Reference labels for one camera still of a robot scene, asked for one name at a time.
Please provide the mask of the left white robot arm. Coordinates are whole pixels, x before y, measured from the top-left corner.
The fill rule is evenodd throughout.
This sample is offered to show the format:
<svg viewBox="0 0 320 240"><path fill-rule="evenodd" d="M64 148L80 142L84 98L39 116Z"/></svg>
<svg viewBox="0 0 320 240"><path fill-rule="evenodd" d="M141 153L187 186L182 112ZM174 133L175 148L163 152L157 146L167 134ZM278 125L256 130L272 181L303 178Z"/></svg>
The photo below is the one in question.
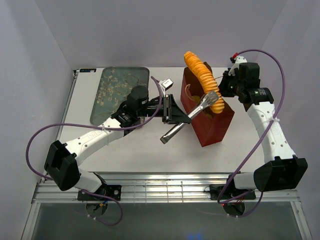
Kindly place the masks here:
<svg viewBox="0 0 320 240"><path fill-rule="evenodd" d="M143 117L151 116L160 117L166 124L191 123L172 94L149 99L148 89L136 86L98 129L65 143L59 140L53 142L45 160L45 171L61 191L84 189L95 200L102 199L106 195L105 181L98 174L82 170L79 166L96 151L140 127Z"/></svg>

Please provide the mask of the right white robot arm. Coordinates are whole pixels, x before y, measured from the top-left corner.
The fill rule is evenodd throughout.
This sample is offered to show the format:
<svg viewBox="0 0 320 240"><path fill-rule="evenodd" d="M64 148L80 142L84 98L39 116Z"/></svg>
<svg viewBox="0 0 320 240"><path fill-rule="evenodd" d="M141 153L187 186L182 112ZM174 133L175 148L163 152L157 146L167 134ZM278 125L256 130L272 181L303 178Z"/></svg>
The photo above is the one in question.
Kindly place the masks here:
<svg viewBox="0 0 320 240"><path fill-rule="evenodd" d="M287 142L275 116L270 90L260 86L260 66L237 59L223 73L219 90L224 97L238 97L252 120L262 146L264 164L253 172L236 171L230 175L222 193L237 199L248 191L260 192L295 189L308 168L305 158L297 157Z"/></svg>

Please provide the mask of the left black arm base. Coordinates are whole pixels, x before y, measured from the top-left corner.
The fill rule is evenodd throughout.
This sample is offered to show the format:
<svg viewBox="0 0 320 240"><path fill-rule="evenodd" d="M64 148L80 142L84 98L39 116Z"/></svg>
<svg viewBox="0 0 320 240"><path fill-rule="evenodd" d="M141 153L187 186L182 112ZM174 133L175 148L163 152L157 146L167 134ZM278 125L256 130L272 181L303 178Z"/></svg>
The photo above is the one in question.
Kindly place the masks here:
<svg viewBox="0 0 320 240"><path fill-rule="evenodd" d="M96 195L104 195L110 198L113 198L117 201L121 200L122 186L121 185L110 185L105 182L105 180L98 176L99 181L101 182L101 186L94 192ZM105 201L108 200L104 197L99 197L95 195L91 195L79 190L77 195L78 201Z"/></svg>

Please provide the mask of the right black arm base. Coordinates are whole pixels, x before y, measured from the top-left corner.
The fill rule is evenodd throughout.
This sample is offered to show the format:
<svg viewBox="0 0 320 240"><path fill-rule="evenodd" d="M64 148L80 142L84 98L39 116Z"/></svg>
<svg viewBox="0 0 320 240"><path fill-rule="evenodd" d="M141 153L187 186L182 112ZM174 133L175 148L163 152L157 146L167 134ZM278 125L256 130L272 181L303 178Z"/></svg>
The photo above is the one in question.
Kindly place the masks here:
<svg viewBox="0 0 320 240"><path fill-rule="evenodd" d="M210 194L211 200L217 200L218 196L221 193L221 191L223 190L224 186L225 186L225 183L223 183L223 184L210 184L204 188L203 192L206 194ZM228 199L234 198L238 195L241 195L243 193L246 193L248 191L249 191L248 189L237 189L235 187L234 180L232 180L231 183L227 186L227 188L224 191L220 200L221 201L228 200ZM243 200L255 200L256 194L254 191L250 191L249 193L242 196L241 198L243 198Z"/></svg>

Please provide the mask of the long orange baguette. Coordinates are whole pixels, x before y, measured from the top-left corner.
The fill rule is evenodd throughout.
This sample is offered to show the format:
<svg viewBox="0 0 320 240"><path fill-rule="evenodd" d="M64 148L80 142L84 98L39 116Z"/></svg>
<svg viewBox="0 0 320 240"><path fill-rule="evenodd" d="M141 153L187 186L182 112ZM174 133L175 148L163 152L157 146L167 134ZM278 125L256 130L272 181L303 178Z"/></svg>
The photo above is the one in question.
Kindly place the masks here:
<svg viewBox="0 0 320 240"><path fill-rule="evenodd" d="M187 51L184 54L184 61L200 82L204 93L208 94L209 92L214 91L217 94L218 100L210 107L211 111L215 114L222 113L225 108L225 103L212 72L201 59L191 51Z"/></svg>

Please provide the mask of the red paper bag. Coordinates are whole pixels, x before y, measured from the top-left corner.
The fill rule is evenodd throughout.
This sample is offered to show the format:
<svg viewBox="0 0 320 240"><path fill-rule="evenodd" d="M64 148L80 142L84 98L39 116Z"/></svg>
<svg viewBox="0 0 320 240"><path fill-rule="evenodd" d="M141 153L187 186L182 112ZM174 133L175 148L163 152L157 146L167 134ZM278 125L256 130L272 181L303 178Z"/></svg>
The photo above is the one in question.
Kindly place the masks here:
<svg viewBox="0 0 320 240"><path fill-rule="evenodd" d="M189 113L199 103L204 90L197 77L186 67L183 71L180 101ZM191 122L202 147L221 142L232 122L235 112L225 103L223 112L213 113L208 107Z"/></svg>

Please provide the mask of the metal serving tongs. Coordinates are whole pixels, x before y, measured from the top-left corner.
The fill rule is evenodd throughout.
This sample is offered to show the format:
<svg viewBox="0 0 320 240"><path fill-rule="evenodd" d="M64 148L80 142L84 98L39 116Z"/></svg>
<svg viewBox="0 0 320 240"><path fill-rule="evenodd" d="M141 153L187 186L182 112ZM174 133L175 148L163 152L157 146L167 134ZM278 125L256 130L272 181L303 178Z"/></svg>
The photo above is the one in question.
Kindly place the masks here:
<svg viewBox="0 0 320 240"><path fill-rule="evenodd" d="M219 100L218 94L212 90L206 95L204 95L200 102L195 106L192 111L187 115L188 118L192 121L200 112L205 110L206 108L212 106ZM177 123L174 127L172 127L165 135L160 138L160 141L163 144L166 144L170 139L172 139L179 131L181 131L187 123Z"/></svg>

